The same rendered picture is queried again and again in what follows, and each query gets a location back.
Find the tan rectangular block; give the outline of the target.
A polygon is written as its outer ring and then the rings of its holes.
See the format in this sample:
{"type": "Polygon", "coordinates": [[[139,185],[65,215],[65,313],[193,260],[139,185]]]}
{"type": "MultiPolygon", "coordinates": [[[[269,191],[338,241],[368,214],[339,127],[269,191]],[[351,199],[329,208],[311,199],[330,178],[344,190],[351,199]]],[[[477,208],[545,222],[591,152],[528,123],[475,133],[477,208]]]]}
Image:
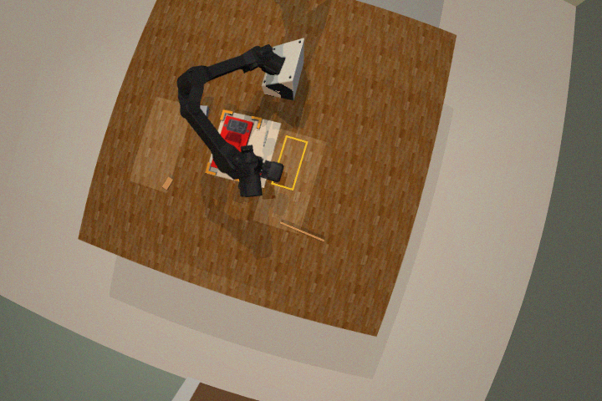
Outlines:
{"type": "Polygon", "coordinates": [[[169,189],[169,187],[171,186],[171,182],[173,181],[173,179],[171,177],[168,177],[166,179],[166,182],[164,183],[164,185],[162,186],[163,188],[165,188],[166,190],[169,189]]]}

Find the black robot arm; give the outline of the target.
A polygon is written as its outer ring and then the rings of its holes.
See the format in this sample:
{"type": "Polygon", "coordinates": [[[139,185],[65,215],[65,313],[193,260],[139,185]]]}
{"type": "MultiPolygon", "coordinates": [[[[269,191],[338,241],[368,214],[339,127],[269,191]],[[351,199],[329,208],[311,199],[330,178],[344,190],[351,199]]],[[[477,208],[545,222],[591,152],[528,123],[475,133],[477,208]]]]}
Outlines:
{"type": "Polygon", "coordinates": [[[219,171],[231,178],[239,179],[240,196],[252,197],[262,194],[260,174],[255,173],[260,159],[253,153],[253,145],[242,145],[240,150],[228,144],[214,128],[212,122],[200,109],[204,83],[224,74],[243,69],[243,73],[257,67],[264,73],[279,75],[285,57],[273,53],[269,44],[255,46],[243,55],[216,63],[212,66],[193,66],[177,79],[178,99],[182,118],[200,136],[212,152],[219,171]]]}

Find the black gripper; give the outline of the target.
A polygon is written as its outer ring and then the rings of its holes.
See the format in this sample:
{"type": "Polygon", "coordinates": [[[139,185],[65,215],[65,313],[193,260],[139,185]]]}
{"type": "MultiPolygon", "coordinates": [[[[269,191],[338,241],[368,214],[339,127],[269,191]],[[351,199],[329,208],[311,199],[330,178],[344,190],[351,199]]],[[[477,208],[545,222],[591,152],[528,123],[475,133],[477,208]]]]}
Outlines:
{"type": "Polygon", "coordinates": [[[264,179],[279,182],[283,173],[283,164],[269,160],[265,160],[263,163],[262,157],[258,156],[258,158],[260,159],[260,164],[255,173],[261,173],[260,177],[264,179]]]}

